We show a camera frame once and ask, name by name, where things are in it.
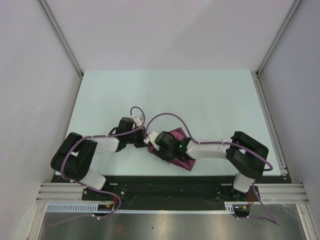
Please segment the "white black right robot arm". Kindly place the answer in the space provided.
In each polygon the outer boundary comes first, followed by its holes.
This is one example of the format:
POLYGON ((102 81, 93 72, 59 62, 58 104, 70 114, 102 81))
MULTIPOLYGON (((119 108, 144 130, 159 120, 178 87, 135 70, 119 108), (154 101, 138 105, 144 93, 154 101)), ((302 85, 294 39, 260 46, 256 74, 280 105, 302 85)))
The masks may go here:
POLYGON ((173 160, 188 162, 204 158, 229 161, 237 170, 230 197, 245 201, 252 184, 273 167, 267 163, 269 149, 242 131, 220 141, 193 141, 191 137, 178 139, 172 133, 151 132, 148 136, 152 153, 170 163, 173 160))

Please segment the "purple satin napkin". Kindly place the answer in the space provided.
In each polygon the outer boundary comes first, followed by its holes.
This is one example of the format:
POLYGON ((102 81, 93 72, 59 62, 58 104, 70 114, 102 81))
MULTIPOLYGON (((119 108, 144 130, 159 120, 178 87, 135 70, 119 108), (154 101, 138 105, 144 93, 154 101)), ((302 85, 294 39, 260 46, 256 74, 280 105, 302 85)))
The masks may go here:
POLYGON ((149 153, 157 156, 168 164, 173 164, 180 168, 191 171, 196 163, 195 158, 191 158, 183 150, 187 149, 187 145, 191 140, 187 137, 181 127, 170 130, 169 132, 161 132, 159 150, 150 145, 147 150, 149 153))

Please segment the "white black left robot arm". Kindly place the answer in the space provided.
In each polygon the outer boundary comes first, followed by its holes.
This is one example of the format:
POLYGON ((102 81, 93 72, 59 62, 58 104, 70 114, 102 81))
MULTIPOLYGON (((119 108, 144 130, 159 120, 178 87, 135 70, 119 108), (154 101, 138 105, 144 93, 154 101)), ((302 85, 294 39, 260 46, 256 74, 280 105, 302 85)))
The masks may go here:
POLYGON ((131 115, 122 117, 118 126, 105 135, 83 137, 71 132, 53 156, 50 167, 67 180, 93 188, 93 194, 105 200, 110 196, 111 188, 107 179, 91 168, 93 157, 106 152, 120 152, 127 145, 144 148, 144 123, 142 114, 131 115))

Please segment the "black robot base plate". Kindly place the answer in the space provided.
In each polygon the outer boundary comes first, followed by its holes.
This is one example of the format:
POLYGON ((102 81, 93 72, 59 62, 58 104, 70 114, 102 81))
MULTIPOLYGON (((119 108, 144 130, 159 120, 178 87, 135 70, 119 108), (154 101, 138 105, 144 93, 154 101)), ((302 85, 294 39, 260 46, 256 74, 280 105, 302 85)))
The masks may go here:
POLYGON ((105 191, 118 195, 127 211, 217 211, 226 202, 252 205, 258 189, 246 200, 231 198, 234 176, 107 176, 105 191))

